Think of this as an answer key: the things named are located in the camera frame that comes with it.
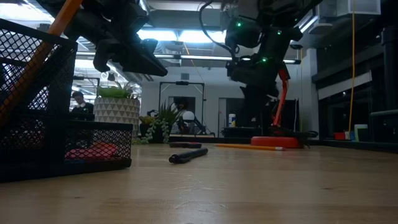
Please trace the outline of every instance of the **table surface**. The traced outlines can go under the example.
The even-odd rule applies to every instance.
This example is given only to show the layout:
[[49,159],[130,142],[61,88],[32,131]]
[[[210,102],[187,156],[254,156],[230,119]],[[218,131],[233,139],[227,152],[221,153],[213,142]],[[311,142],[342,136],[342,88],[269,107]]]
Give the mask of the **table surface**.
[[0,223],[397,223],[398,155],[137,146],[125,170],[0,184]]

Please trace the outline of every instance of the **wire mesh container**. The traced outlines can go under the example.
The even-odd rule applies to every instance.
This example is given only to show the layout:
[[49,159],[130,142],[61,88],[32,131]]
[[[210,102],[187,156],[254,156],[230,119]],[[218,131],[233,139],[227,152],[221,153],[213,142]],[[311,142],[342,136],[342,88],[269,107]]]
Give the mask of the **wire mesh container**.
[[132,125],[70,119],[76,51],[0,19],[0,181],[130,166]]

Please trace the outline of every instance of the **metal frame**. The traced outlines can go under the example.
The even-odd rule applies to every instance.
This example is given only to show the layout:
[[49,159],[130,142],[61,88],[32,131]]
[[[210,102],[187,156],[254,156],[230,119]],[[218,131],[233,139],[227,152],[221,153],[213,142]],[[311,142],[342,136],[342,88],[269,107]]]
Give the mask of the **metal frame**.
[[[162,97],[162,85],[163,84],[176,84],[179,85],[178,83],[181,82],[160,82],[159,83],[159,107],[158,109],[160,110],[160,99]],[[201,123],[203,124],[203,114],[205,112],[204,110],[204,105],[205,105],[205,84],[204,83],[190,83],[190,82],[185,82],[188,83],[187,85],[201,85],[202,87],[202,92],[201,92]]]

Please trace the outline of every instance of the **man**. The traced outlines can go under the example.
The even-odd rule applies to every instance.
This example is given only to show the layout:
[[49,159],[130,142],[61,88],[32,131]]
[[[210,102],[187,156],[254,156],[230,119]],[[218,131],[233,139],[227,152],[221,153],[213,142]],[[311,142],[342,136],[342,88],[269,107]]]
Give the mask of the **man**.
[[76,100],[77,106],[72,110],[72,113],[88,113],[92,114],[94,112],[94,105],[91,103],[86,103],[82,92],[74,91],[72,98]]

